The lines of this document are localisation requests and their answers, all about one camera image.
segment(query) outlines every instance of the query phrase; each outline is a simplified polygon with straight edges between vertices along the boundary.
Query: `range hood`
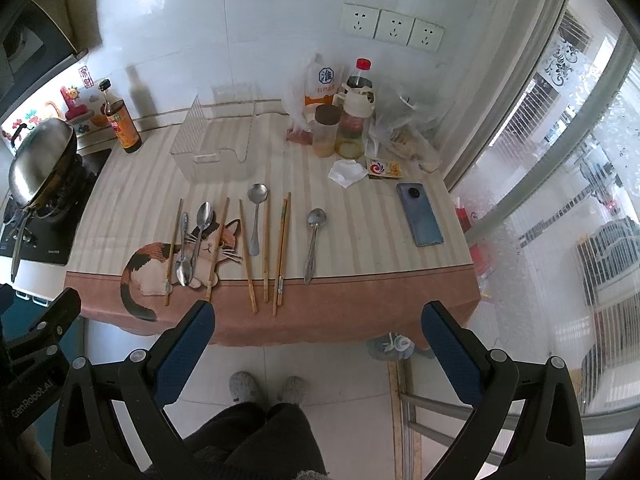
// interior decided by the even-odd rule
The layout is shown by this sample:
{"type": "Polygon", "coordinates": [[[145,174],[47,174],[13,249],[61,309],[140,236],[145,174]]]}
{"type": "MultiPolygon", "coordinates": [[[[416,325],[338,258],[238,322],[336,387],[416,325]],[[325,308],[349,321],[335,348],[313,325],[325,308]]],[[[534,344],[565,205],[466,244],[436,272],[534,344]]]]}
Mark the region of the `range hood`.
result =
{"type": "Polygon", "coordinates": [[[66,0],[8,0],[0,11],[0,123],[81,59],[66,0]]]}

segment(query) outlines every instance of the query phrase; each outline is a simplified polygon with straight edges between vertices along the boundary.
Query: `spoon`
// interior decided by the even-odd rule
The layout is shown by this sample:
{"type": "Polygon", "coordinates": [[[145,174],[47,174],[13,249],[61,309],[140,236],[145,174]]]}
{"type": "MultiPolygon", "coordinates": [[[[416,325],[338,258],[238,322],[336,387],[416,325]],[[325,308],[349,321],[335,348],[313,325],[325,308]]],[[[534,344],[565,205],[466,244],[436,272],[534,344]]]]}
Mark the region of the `spoon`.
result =
{"type": "Polygon", "coordinates": [[[175,275],[178,277],[178,281],[182,286],[189,285],[191,281],[191,262],[184,254],[184,247],[187,244],[187,213],[182,213],[182,219],[180,220],[180,231],[182,232],[182,245],[180,246],[180,256],[175,261],[175,275]]]}
{"type": "Polygon", "coordinates": [[[249,254],[251,256],[260,254],[260,243],[258,242],[258,209],[260,204],[267,200],[268,194],[269,190],[264,184],[253,184],[246,194],[249,200],[255,204],[254,234],[252,234],[251,243],[249,243],[249,254]]]}
{"type": "Polygon", "coordinates": [[[316,233],[318,228],[326,222],[326,213],[322,209],[312,209],[306,217],[306,221],[314,229],[309,244],[309,254],[305,262],[305,285],[308,285],[316,271],[316,233]]]}
{"type": "Polygon", "coordinates": [[[200,243],[202,242],[202,233],[204,229],[207,229],[213,221],[213,208],[209,202],[204,202],[196,215],[196,223],[198,225],[198,239],[196,240],[196,247],[191,255],[191,269],[195,270],[196,263],[198,261],[198,254],[200,253],[200,243]]]}

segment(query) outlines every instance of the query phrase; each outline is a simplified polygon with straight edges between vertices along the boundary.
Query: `blue phone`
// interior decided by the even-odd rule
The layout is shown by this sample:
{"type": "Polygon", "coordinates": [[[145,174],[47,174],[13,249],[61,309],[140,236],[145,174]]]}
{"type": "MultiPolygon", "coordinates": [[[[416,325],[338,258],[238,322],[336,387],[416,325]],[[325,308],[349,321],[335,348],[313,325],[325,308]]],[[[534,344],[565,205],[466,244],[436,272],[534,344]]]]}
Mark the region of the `blue phone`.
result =
{"type": "Polygon", "coordinates": [[[401,183],[396,186],[409,229],[418,247],[444,242],[438,222],[422,184],[401,183]]]}

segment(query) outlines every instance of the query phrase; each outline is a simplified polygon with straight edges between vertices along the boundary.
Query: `chopsticks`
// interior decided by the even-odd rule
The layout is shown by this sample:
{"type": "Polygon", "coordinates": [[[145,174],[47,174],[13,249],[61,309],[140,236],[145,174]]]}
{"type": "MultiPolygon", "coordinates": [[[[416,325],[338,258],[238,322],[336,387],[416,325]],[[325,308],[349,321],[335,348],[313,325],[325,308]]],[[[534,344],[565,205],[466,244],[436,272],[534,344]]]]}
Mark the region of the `chopsticks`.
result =
{"type": "Polygon", "coordinates": [[[171,274],[174,272],[174,251],[175,251],[175,237],[178,235],[178,227],[180,227],[180,213],[182,212],[182,202],[180,199],[178,203],[178,212],[175,215],[174,237],[171,238],[171,247],[169,248],[169,264],[166,268],[166,294],[164,295],[164,306],[169,306],[169,292],[171,291],[171,274]]]}
{"type": "Polygon", "coordinates": [[[287,213],[284,217],[284,236],[282,237],[282,257],[280,258],[280,276],[278,277],[278,306],[284,296],[284,275],[287,269],[287,245],[289,243],[289,222],[291,218],[291,193],[287,195],[287,213]]]}
{"type": "Polygon", "coordinates": [[[244,263],[244,272],[246,273],[246,280],[249,285],[249,297],[251,298],[251,309],[254,314],[258,313],[258,306],[255,304],[255,292],[254,281],[251,272],[251,260],[249,259],[249,245],[246,241],[246,224],[244,223],[244,208],[242,208],[242,200],[238,201],[240,204],[240,234],[242,236],[242,262],[244,263]]]}
{"type": "Polygon", "coordinates": [[[273,291],[273,309],[275,316],[278,306],[282,304],[284,289],[284,267],[287,262],[287,232],[289,231],[291,193],[282,201],[282,213],[280,214],[280,235],[278,236],[278,259],[276,260],[276,283],[273,291]]]}
{"type": "Polygon", "coordinates": [[[209,271],[209,283],[207,283],[207,295],[205,299],[211,302],[211,289],[213,276],[216,273],[216,263],[218,262],[218,251],[220,250],[220,241],[222,240],[222,231],[225,229],[226,212],[229,210],[229,197],[226,197],[225,205],[222,208],[222,216],[220,217],[220,225],[216,231],[216,246],[213,248],[213,259],[211,260],[211,270],[209,271]]]}
{"type": "Polygon", "coordinates": [[[262,298],[269,303],[269,216],[271,214],[270,195],[264,203],[264,225],[262,229],[262,298]]]}

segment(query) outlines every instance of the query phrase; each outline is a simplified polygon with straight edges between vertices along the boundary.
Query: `gas stove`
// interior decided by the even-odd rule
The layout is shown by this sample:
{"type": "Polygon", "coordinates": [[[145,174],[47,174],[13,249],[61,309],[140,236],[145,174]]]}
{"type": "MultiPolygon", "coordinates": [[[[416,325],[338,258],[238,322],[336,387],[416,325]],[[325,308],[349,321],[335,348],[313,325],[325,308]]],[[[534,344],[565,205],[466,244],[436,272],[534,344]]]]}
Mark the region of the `gas stove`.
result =
{"type": "MultiPolygon", "coordinates": [[[[20,250],[22,260],[55,265],[68,263],[82,213],[110,153],[108,149],[78,156],[72,177],[62,186],[56,200],[27,222],[20,250]]],[[[20,215],[14,216],[15,210],[14,199],[10,197],[4,210],[4,222],[8,223],[2,226],[0,234],[0,256],[11,258],[14,254],[20,218],[20,215]]]]}

